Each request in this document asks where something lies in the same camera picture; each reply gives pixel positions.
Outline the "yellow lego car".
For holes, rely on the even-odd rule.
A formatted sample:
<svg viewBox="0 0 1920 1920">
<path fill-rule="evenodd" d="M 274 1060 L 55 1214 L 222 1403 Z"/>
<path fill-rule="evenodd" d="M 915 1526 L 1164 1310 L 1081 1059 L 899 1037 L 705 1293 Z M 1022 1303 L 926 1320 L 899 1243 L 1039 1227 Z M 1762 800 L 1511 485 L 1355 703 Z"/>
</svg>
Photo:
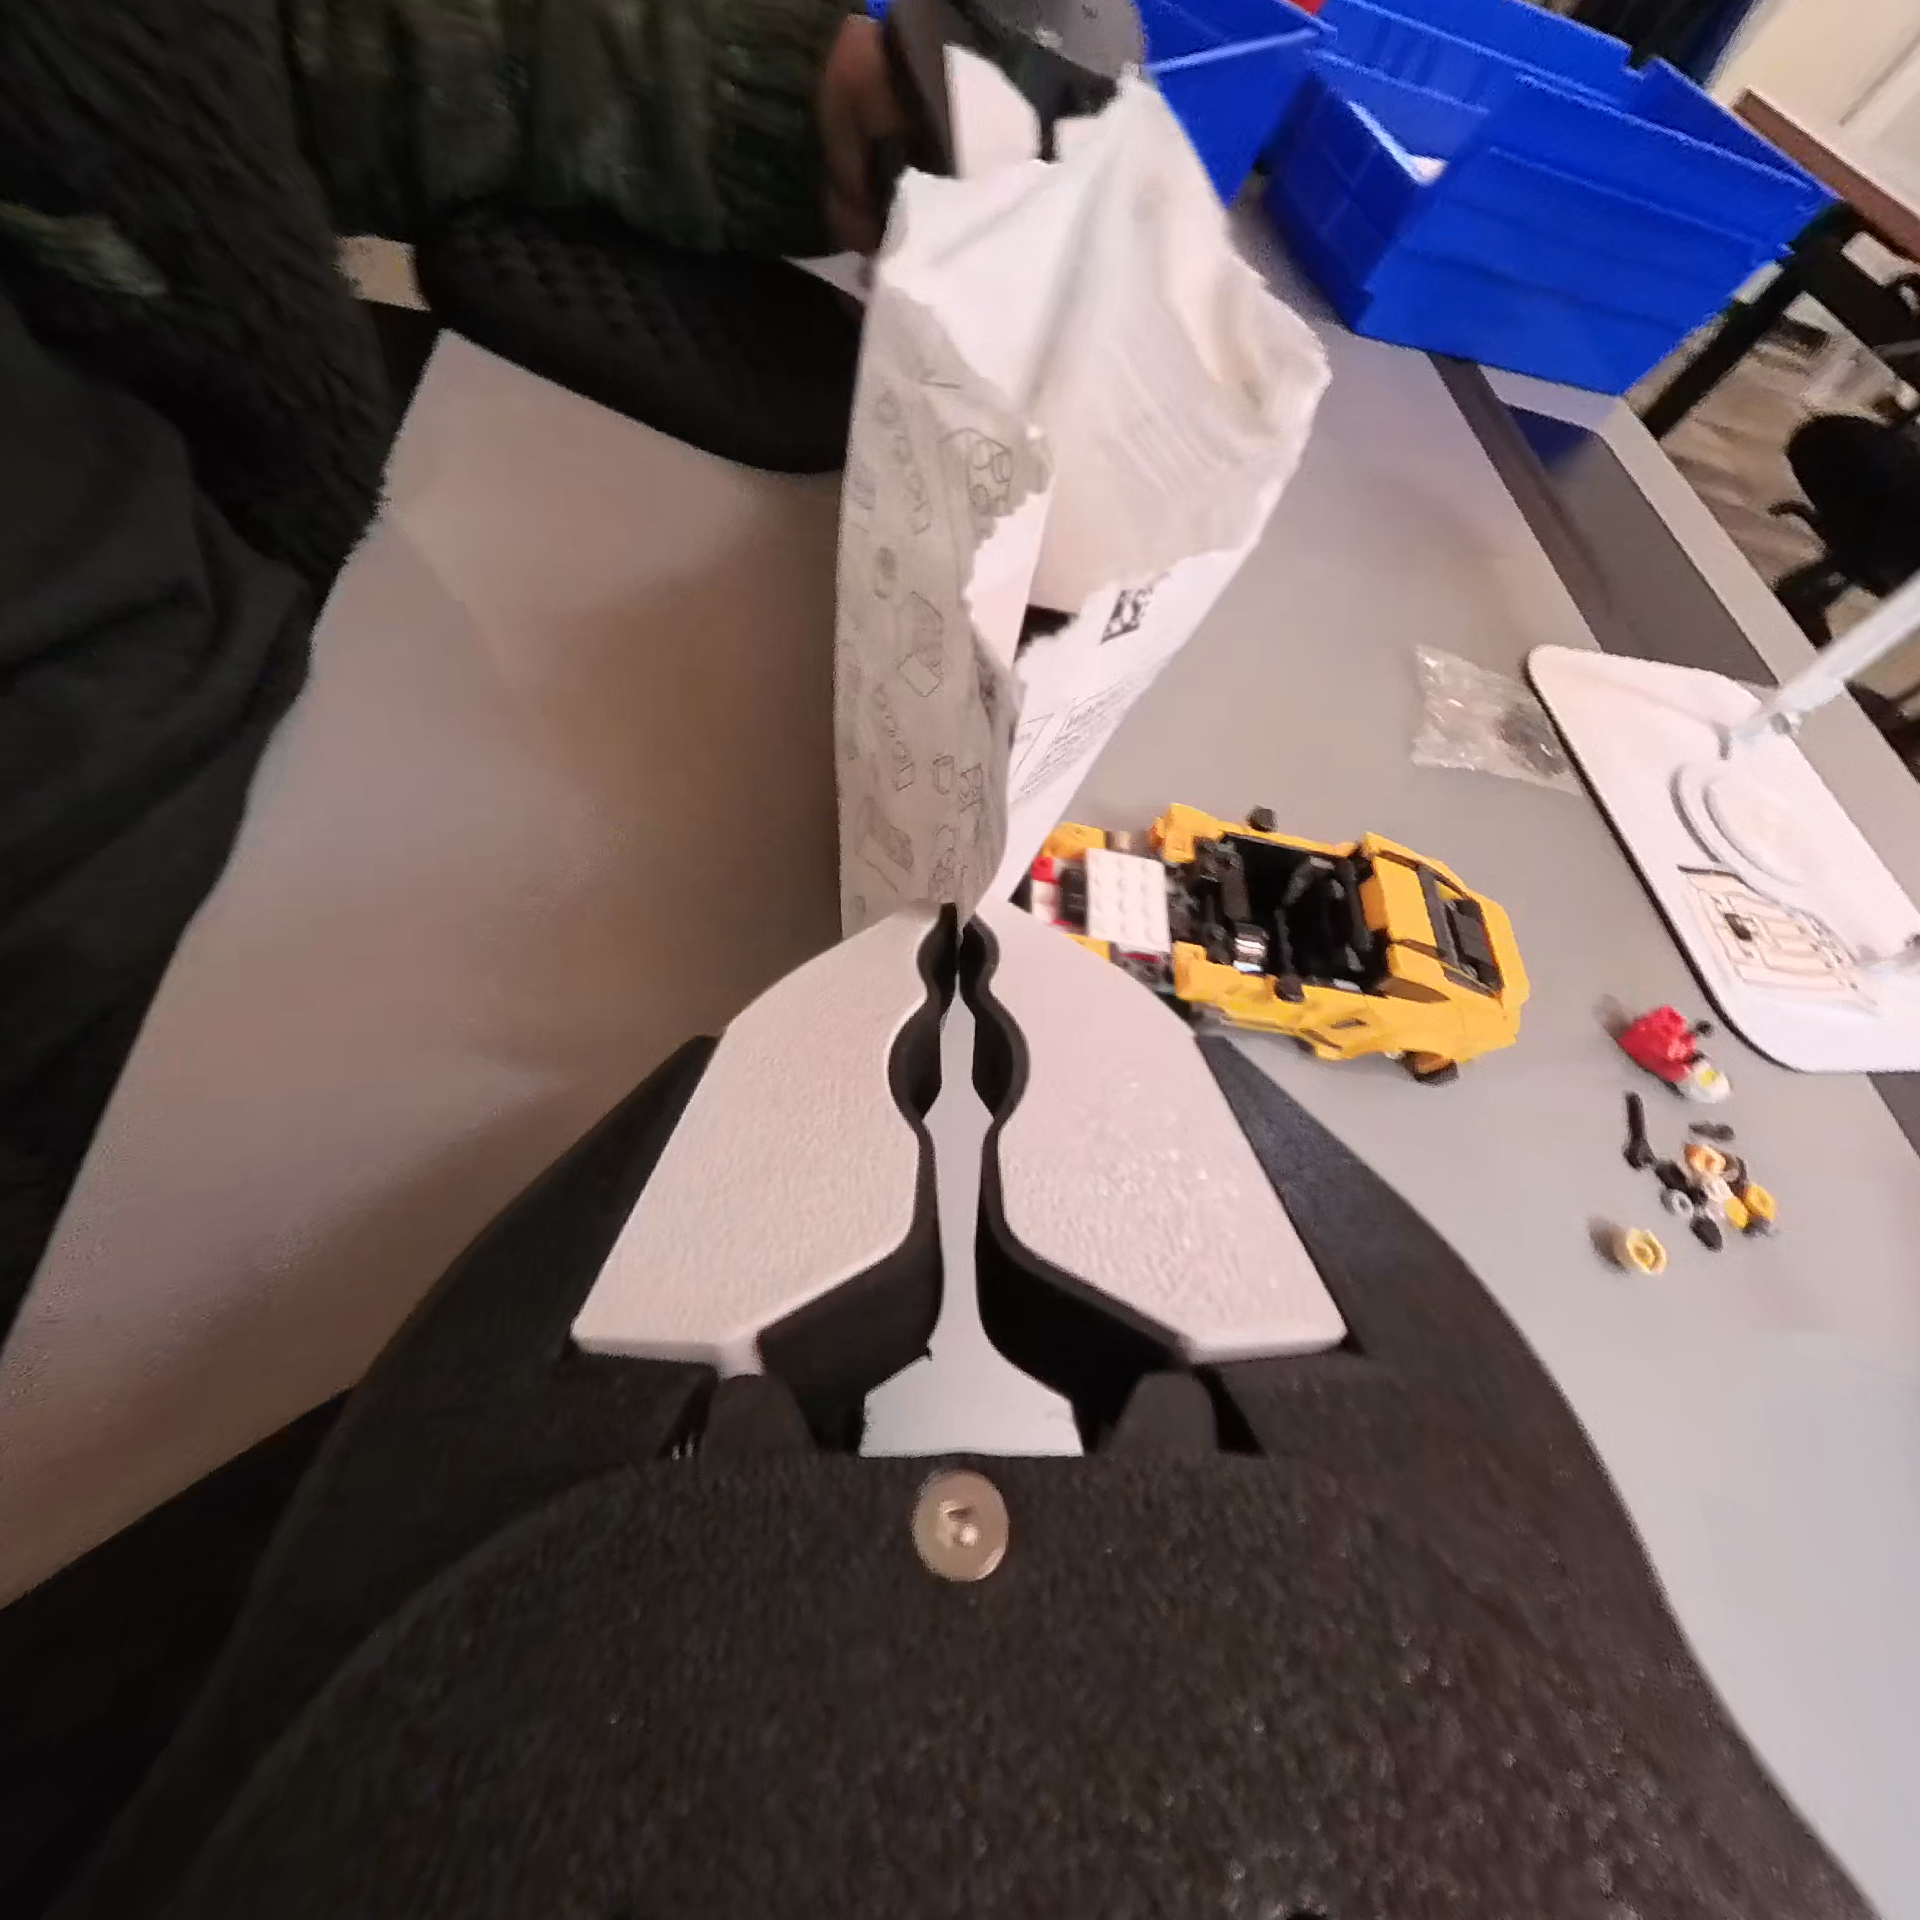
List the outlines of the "yellow lego car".
<svg viewBox="0 0 1920 1920">
<path fill-rule="evenodd" d="M 1012 901 L 1192 1029 L 1382 1060 L 1444 1089 L 1514 1047 L 1529 994 L 1503 906 L 1365 832 L 1279 830 L 1170 804 L 1140 830 L 1063 823 Z"/>
</svg>

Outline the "white printed paper bag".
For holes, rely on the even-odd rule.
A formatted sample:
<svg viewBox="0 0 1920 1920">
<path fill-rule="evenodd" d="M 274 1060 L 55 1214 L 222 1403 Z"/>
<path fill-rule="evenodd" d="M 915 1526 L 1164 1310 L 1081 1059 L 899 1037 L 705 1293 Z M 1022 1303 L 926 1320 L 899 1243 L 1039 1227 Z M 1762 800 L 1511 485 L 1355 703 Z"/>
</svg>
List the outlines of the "white printed paper bag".
<svg viewBox="0 0 1920 1920">
<path fill-rule="evenodd" d="M 1022 650 L 1095 595 L 1250 558 L 1330 382 L 1148 83 L 1051 161 L 902 178 L 838 492 L 845 939 L 1014 892 L 1065 818 L 1010 827 Z"/>
</svg>

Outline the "person's left hand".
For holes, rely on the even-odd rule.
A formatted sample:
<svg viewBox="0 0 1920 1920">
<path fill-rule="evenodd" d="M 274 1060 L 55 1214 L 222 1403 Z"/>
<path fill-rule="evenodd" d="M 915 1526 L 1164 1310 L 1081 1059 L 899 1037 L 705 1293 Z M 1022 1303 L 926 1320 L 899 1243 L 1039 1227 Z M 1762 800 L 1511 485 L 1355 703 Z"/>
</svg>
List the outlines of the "person's left hand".
<svg viewBox="0 0 1920 1920">
<path fill-rule="evenodd" d="M 881 25 L 838 25 L 815 89 L 822 214 L 833 252 L 874 256 L 890 220 L 899 163 L 915 133 Z"/>
</svg>

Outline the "small sticker sheet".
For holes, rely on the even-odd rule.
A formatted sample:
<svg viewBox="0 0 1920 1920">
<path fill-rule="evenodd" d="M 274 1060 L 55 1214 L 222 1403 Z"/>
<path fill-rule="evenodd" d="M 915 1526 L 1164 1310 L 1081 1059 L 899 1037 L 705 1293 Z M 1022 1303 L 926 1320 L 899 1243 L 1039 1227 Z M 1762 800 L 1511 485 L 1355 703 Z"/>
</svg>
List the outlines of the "small sticker sheet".
<svg viewBox="0 0 1920 1920">
<path fill-rule="evenodd" d="M 1718 868 L 1680 868 L 1713 965 L 1746 990 L 1860 1003 L 1860 968 L 1832 927 Z"/>
</svg>

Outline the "white mat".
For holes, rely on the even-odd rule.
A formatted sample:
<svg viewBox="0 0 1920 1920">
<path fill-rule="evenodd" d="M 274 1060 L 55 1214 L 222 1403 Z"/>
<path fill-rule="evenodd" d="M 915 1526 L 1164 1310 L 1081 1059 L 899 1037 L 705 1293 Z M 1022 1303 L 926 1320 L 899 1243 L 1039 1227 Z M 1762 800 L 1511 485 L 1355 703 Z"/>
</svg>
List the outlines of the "white mat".
<svg viewBox="0 0 1920 1920">
<path fill-rule="evenodd" d="M 1716 966 L 1677 877 L 1680 868 L 1729 871 L 1704 853 L 1680 821 L 1674 774 L 1685 762 L 1712 757 L 1716 732 L 1752 715 L 1774 688 L 1759 691 L 1704 669 L 1564 647 L 1537 647 L 1525 660 L 1525 676 L 1720 1024 L 1783 1071 L 1916 1075 L 1916 973 L 1860 973 L 1858 1003 L 1744 988 Z"/>
</svg>

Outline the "person's dark jacket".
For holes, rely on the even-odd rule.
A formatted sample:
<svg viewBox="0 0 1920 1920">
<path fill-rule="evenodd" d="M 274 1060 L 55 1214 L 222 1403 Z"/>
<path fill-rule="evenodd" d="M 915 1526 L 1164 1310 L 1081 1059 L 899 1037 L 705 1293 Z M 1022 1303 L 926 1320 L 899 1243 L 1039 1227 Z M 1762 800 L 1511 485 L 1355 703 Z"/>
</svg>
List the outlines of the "person's dark jacket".
<svg viewBox="0 0 1920 1920">
<path fill-rule="evenodd" d="M 395 431 L 275 5 L 2 8 L 2 1316 Z"/>
</svg>

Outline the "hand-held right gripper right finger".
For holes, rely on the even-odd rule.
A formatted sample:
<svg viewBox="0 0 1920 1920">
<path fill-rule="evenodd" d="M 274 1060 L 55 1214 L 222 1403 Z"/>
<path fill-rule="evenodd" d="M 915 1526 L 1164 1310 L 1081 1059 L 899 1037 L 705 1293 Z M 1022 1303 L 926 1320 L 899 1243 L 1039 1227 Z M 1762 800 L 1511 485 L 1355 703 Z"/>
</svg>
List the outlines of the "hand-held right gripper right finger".
<svg viewBox="0 0 1920 1920">
<path fill-rule="evenodd" d="M 1332 1355 L 1348 1325 L 1192 1029 L 1014 905 L 965 927 L 988 1115 L 979 1325 L 1095 1448 L 1157 1377 Z"/>
</svg>

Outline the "black office chair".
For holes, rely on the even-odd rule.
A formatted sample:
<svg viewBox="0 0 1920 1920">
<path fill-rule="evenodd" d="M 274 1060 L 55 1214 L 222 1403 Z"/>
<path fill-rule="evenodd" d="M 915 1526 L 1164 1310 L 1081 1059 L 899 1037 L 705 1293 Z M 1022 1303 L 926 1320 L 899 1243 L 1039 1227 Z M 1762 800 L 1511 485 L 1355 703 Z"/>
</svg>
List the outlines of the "black office chair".
<svg viewBox="0 0 1920 1920">
<path fill-rule="evenodd" d="M 1820 555 L 1774 584 L 1774 596 L 1813 649 L 1832 643 L 1832 610 L 1847 592 L 1884 602 L 1917 569 L 1917 423 L 1817 415 L 1787 438 L 1798 518 Z"/>
</svg>

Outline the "red lego minifigure piece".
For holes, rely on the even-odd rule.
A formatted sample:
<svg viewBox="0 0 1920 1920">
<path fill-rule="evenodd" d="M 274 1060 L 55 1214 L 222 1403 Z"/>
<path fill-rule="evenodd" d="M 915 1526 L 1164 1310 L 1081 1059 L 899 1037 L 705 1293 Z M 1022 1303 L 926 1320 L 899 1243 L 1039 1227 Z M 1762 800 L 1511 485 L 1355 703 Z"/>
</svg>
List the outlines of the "red lego minifigure piece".
<svg viewBox="0 0 1920 1920">
<path fill-rule="evenodd" d="M 1731 1097 L 1712 1053 L 1713 1020 L 1696 1020 L 1671 1005 L 1637 1013 L 1617 998 L 1604 998 L 1597 1019 L 1627 1062 L 1671 1097 L 1693 1107 L 1720 1107 Z"/>
</svg>

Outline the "person's left forearm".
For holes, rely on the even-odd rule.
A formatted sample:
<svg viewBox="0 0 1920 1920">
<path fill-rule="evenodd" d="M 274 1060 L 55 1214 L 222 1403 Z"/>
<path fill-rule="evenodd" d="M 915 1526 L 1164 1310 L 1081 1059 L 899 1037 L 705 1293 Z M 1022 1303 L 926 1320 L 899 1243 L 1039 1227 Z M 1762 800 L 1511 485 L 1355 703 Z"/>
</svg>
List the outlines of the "person's left forearm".
<svg viewBox="0 0 1920 1920">
<path fill-rule="evenodd" d="M 275 5 L 300 141 L 347 235 L 594 212 L 699 252 L 830 252 L 822 3 Z"/>
</svg>

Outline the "pile of small lego pieces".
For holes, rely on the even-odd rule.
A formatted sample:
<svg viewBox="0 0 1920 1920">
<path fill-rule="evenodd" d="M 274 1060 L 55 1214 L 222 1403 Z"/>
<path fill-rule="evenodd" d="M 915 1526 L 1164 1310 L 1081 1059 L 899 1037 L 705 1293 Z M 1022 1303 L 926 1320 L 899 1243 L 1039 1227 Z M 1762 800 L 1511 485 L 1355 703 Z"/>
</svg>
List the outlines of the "pile of small lego pieces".
<svg viewBox="0 0 1920 1920">
<path fill-rule="evenodd" d="M 1651 1138 L 1641 1095 L 1621 1097 L 1621 1162 L 1654 1182 L 1658 1205 L 1706 1253 L 1781 1233 L 1779 1202 L 1733 1152 L 1733 1130 L 1699 1123 L 1671 1155 Z"/>
</svg>

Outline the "wooden table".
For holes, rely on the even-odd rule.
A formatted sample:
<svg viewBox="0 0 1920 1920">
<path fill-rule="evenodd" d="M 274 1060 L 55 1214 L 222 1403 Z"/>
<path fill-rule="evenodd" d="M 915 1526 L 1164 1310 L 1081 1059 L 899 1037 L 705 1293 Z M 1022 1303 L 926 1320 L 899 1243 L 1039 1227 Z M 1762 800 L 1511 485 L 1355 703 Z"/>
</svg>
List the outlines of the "wooden table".
<svg viewBox="0 0 1920 1920">
<path fill-rule="evenodd" d="M 1917 375 L 1917 188 L 1916 164 L 1884 157 L 1858 134 L 1825 129 L 1744 91 L 1733 116 L 1829 191 L 1832 205 L 1731 301 L 1674 376 L 1639 407 L 1645 432 L 1664 440 L 1712 397 L 1800 301 L 1832 320 L 1894 381 L 1913 390 Z"/>
</svg>

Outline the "white instruction sheet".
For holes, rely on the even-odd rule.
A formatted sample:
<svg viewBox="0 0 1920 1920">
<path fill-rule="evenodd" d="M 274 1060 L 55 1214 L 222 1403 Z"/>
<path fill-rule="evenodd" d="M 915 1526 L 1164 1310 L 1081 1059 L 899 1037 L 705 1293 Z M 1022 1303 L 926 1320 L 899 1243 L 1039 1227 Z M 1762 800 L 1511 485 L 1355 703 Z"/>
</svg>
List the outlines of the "white instruction sheet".
<svg viewBox="0 0 1920 1920">
<path fill-rule="evenodd" d="M 1010 827 L 1048 830 L 1128 715 L 1188 647 L 1252 552 L 1188 558 L 1128 589 L 1092 595 L 1065 626 L 1033 638 L 1015 663 Z"/>
</svg>

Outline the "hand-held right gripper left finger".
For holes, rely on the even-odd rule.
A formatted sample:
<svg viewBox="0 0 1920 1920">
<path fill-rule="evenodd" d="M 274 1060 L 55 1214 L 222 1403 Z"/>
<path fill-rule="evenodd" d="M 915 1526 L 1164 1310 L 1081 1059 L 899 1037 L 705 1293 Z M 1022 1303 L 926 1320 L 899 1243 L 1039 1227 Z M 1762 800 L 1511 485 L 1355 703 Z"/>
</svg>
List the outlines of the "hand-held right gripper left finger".
<svg viewBox="0 0 1920 1920">
<path fill-rule="evenodd" d="M 719 1035 L 587 1286 L 592 1356 L 779 1382 L 850 1445 L 943 1308 L 936 1151 L 950 906 L 899 911 Z"/>
</svg>

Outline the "blue plastic bin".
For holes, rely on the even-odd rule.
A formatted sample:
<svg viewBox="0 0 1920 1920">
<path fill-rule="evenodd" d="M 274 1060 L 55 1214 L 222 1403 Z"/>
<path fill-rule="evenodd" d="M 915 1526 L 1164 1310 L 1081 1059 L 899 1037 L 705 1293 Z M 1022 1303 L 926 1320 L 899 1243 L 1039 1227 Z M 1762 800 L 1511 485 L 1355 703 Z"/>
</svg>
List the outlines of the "blue plastic bin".
<svg viewBox="0 0 1920 1920">
<path fill-rule="evenodd" d="M 1836 194 L 1664 60 L 1511 3 L 1332 3 L 1263 205 L 1355 335 L 1621 397 Z"/>
<path fill-rule="evenodd" d="M 1145 75 L 1232 209 L 1332 39 L 1321 5 L 1138 3 Z"/>
</svg>

